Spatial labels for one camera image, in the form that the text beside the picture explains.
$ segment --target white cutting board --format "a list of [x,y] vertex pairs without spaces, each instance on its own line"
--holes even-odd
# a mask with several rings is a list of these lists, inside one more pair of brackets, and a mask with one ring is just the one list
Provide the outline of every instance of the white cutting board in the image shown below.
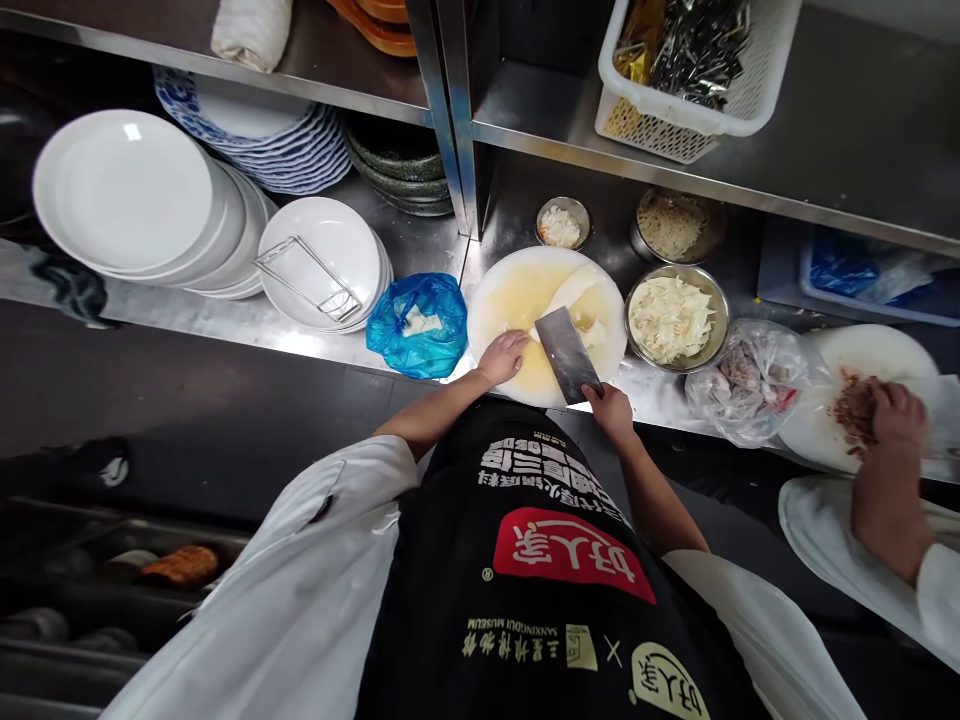
[[835,384],[804,390],[796,411],[780,428],[780,439],[793,452],[821,465],[856,473],[860,460],[848,455],[850,446],[836,420],[827,414],[842,390],[841,370],[847,368],[884,382],[939,375],[930,354],[916,340],[885,325],[854,325],[807,333],[830,368]]
[[[573,250],[532,247],[507,255],[490,268],[470,298],[467,336],[470,353],[479,361],[490,342],[504,330],[529,332],[547,309],[554,293],[574,270],[589,263],[597,270],[597,282],[570,306],[578,314],[603,323],[606,339],[588,348],[597,376],[612,378],[627,346],[623,324],[623,297],[613,279],[589,258]],[[499,390],[507,397],[536,407],[564,407],[560,385],[542,346],[531,340],[524,348],[524,364],[517,376]]]

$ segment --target knife blade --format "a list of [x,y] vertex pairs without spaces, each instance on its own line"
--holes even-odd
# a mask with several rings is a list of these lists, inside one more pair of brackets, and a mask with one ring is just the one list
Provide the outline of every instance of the knife blade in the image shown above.
[[587,398],[580,389],[583,385],[589,385],[603,397],[603,385],[573,324],[570,311],[566,307],[558,308],[537,320],[534,326],[553,374],[557,376],[564,402],[567,405],[585,402]]

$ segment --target red logo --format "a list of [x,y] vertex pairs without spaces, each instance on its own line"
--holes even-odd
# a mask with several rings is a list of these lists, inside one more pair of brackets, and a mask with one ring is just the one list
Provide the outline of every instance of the red logo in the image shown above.
[[611,585],[657,604],[629,548],[576,515],[520,508],[500,523],[493,569],[503,575]]

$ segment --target white chef jacket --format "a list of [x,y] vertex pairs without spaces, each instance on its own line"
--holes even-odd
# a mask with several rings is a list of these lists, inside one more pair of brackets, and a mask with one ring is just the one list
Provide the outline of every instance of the white chef jacket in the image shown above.
[[[103,720],[352,718],[398,537],[394,498],[417,482],[398,437],[307,468]],[[706,553],[664,560],[716,609],[774,718],[864,718],[816,630],[779,590]]]
[[799,478],[780,491],[780,525],[803,563],[825,582],[960,672],[960,514],[921,501],[937,542],[914,590],[860,544],[850,529],[853,484]]

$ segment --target metal bowl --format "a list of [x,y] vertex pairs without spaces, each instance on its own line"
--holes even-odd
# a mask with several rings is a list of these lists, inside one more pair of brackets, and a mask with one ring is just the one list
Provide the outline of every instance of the metal bowl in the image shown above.
[[552,208],[554,205],[573,215],[573,219],[576,220],[577,225],[580,226],[580,240],[573,247],[566,248],[567,250],[579,250],[583,247],[583,244],[593,232],[593,223],[590,221],[590,213],[587,212],[587,209],[583,206],[583,203],[579,200],[574,200],[573,198],[558,197],[548,200],[543,204],[543,207],[540,208],[540,212],[537,213],[537,240],[540,241],[541,245],[546,245],[547,247],[560,247],[559,245],[551,245],[544,240],[543,236],[540,234],[540,221],[543,219],[543,216],[547,210]]
[[661,188],[650,188],[643,194],[643,197],[640,198],[640,202],[637,203],[637,209],[633,213],[633,219],[630,221],[630,244],[640,257],[646,258],[650,262],[663,262],[671,265],[685,266],[699,265],[710,257],[723,242],[723,237],[727,232],[726,205],[717,200],[709,200],[707,198],[696,197],[695,195],[685,195],[684,193],[675,193],[676,195],[683,195],[686,199],[696,203],[696,205],[703,210],[703,214],[707,218],[707,225],[700,233],[693,247],[687,250],[682,258],[674,260],[661,255],[650,247],[643,237],[643,233],[640,232],[640,206],[650,193],[661,192],[673,193],[672,190],[665,191]]
[[[630,306],[633,304],[634,293],[636,293],[637,288],[640,287],[645,280],[658,277],[679,277],[685,283],[700,288],[702,292],[710,297],[710,302],[707,304],[707,307],[713,310],[713,315],[710,316],[713,320],[713,327],[710,329],[710,337],[707,339],[707,344],[704,345],[696,355],[692,357],[679,357],[667,365],[661,365],[651,358],[640,343],[634,339],[633,332],[630,330]],[[623,322],[627,328],[627,342],[630,345],[630,349],[633,350],[638,357],[646,360],[650,365],[653,365],[653,367],[659,370],[682,375],[708,368],[719,359],[720,350],[727,340],[727,331],[730,324],[730,308],[727,305],[727,298],[724,296],[723,290],[720,289],[717,281],[714,280],[709,273],[696,267],[663,265],[648,272],[633,286],[630,294],[627,295],[627,301],[623,307]]]

